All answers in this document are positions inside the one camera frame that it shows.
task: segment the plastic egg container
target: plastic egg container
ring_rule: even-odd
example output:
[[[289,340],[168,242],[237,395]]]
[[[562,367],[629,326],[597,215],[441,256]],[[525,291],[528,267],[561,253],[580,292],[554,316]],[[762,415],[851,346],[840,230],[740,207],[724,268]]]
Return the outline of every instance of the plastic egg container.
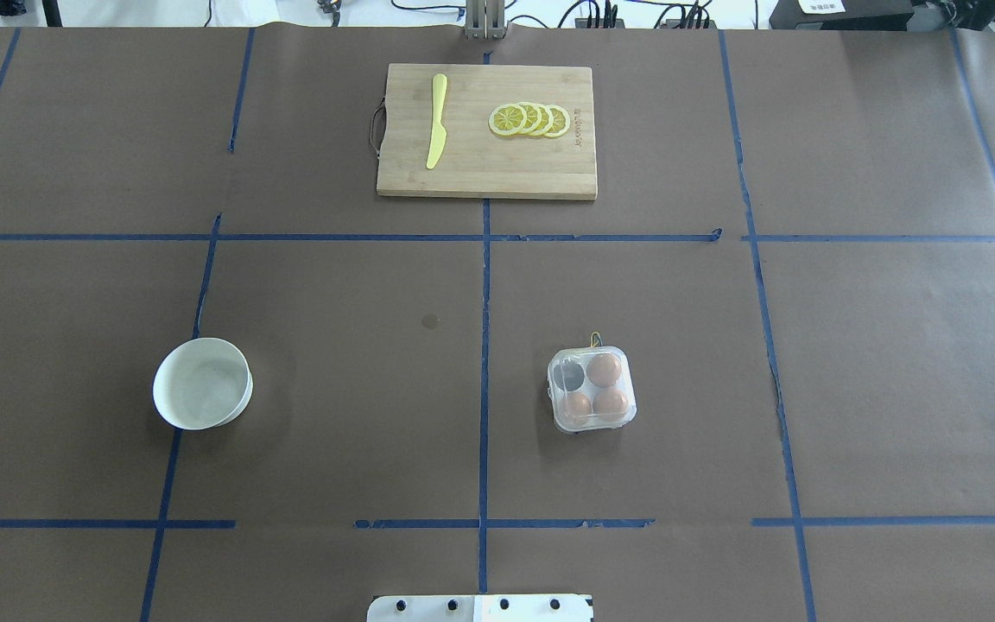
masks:
[[[636,416],[628,358],[619,347],[560,350],[548,363],[555,425],[568,434],[620,428]]]

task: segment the brown egg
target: brown egg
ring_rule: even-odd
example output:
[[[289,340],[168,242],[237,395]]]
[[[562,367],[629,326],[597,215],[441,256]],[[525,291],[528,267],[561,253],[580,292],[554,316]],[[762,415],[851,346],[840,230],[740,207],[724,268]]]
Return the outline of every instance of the brown egg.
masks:
[[[598,354],[587,367],[589,382],[597,386],[613,386],[620,379],[620,357],[616,354]]]
[[[593,413],[608,422],[623,420],[628,412],[628,397],[620,389],[605,389],[593,399]]]
[[[567,393],[560,401],[560,412],[568,425],[580,428],[589,422],[589,413],[593,412],[593,405],[589,403],[589,397],[584,393]]]

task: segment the lemon slice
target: lemon slice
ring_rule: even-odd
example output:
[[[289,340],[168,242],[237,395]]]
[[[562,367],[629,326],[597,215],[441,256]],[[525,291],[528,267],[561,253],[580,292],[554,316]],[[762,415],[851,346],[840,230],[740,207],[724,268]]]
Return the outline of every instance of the lemon slice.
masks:
[[[490,113],[490,131],[498,136],[512,136],[529,121],[528,111],[517,104],[498,106]]]
[[[518,131],[518,134],[532,134],[533,131],[539,130],[542,124],[544,124],[544,114],[542,114],[542,106],[536,102],[517,102],[518,106],[524,109],[525,113],[529,115],[529,121],[526,121],[524,127]]]
[[[544,136],[548,138],[558,138],[570,130],[570,115],[567,114],[563,106],[548,106],[548,111],[552,114],[552,125],[545,131]]]
[[[550,110],[550,106],[541,104],[537,107],[541,112],[540,127],[536,127],[535,130],[529,131],[529,136],[542,136],[548,133],[548,131],[552,129],[552,123],[555,122],[555,115],[552,113],[552,110]]]

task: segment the plastic knife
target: plastic knife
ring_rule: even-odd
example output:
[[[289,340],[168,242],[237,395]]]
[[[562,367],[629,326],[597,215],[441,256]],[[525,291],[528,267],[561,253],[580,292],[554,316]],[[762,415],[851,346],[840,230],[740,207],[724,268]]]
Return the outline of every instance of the plastic knife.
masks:
[[[443,144],[447,141],[447,130],[443,129],[443,99],[447,95],[447,76],[438,73],[432,76],[432,136],[429,138],[429,158],[425,166],[431,170],[443,155]]]

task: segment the white bowl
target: white bowl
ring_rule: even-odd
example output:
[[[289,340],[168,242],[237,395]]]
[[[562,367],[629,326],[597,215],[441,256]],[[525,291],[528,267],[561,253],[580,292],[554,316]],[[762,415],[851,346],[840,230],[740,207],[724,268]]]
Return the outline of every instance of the white bowl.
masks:
[[[175,428],[216,428],[244,412],[252,399],[248,361],[224,339],[194,339],[176,347],[155,370],[153,402]]]

